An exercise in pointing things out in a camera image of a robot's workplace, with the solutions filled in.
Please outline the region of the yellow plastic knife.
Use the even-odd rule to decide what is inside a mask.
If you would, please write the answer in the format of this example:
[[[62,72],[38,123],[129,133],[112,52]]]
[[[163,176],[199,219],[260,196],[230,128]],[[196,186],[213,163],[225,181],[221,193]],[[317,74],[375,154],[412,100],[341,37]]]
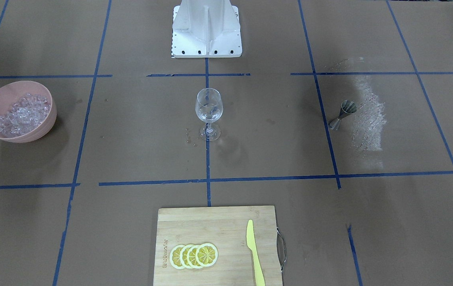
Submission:
[[[261,267],[261,263],[259,260],[258,252],[257,252],[257,244],[254,235],[254,222],[252,219],[247,221],[246,226],[246,243],[248,249],[251,251],[252,255],[252,266],[254,272],[254,282],[256,286],[266,286],[265,278],[263,276],[263,270]]]

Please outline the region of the steel jigger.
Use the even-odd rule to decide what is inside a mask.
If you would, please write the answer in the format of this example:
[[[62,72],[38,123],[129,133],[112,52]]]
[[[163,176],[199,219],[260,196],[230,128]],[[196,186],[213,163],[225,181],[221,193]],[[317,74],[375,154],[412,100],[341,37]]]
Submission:
[[[354,103],[351,100],[344,100],[341,103],[339,115],[336,116],[334,119],[330,120],[327,123],[327,126],[332,130],[338,130],[341,125],[341,121],[347,116],[354,114],[356,111],[357,111],[356,103]]]

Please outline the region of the bamboo cutting board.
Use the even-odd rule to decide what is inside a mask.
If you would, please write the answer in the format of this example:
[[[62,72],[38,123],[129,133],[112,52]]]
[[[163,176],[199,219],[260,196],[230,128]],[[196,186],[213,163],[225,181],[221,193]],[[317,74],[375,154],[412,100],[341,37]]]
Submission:
[[[274,206],[161,208],[158,210],[153,284],[155,286],[254,286],[247,221],[254,222],[258,257],[267,286],[282,286]],[[210,267],[175,269],[176,245],[214,244],[219,257]]]

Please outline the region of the pink bowl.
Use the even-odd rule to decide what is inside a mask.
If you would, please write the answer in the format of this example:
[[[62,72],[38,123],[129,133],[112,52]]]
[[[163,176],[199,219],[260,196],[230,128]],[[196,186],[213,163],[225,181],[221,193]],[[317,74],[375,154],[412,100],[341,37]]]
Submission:
[[[35,141],[56,121],[56,103],[43,84],[22,80],[0,88],[0,139],[13,143]]]

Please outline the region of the lemon slice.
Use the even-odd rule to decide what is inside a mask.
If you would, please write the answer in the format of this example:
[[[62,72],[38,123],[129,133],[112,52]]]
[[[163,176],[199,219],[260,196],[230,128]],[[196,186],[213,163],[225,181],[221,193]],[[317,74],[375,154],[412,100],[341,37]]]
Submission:
[[[181,265],[186,268],[186,269],[193,269],[194,267],[192,266],[192,263],[188,260],[188,252],[190,251],[191,248],[193,248],[195,245],[194,244],[187,244],[183,246],[181,249],[180,255],[179,255],[179,260],[181,262]]]
[[[190,263],[192,263],[192,266],[194,267],[194,269],[203,268],[203,266],[200,265],[199,261],[196,258],[196,253],[199,250],[199,248],[200,248],[200,246],[196,245],[193,248],[191,248],[190,251],[188,252],[188,260],[190,261]]]
[[[183,260],[181,259],[181,252],[185,248],[185,245],[176,245],[172,248],[170,252],[170,264],[175,269],[188,269],[190,268],[186,264],[184,264]]]
[[[210,267],[214,265],[219,257],[217,247],[212,243],[203,243],[197,247],[196,262],[201,267]]]

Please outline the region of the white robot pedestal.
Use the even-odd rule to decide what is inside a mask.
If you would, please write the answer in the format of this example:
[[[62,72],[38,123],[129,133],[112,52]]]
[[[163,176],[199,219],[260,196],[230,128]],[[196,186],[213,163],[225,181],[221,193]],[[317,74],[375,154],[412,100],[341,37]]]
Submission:
[[[229,0],[183,0],[173,9],[172,58],[238,58],[238,7]]]

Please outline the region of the clear wine glass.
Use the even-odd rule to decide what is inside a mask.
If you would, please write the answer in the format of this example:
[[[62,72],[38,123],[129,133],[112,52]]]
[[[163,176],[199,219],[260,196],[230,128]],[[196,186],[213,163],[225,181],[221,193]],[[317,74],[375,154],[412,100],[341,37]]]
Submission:
[[[195,101],[196,116],[203,122],[200,136],[205,141],[215,141],[221,135],[221,128],[216,123],[223,114],[223,100],[221,93],[214,88],[201,89]]]

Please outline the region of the pile of clear ice cubes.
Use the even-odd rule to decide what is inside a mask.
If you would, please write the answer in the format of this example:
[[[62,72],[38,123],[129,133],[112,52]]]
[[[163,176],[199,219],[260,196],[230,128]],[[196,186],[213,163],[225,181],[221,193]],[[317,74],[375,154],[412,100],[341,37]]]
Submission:
[[[47,96],[26,93],[12,104],[9,112],[0,115],[0,134],[13,138],[33,131],[47,118],[51,107]]]

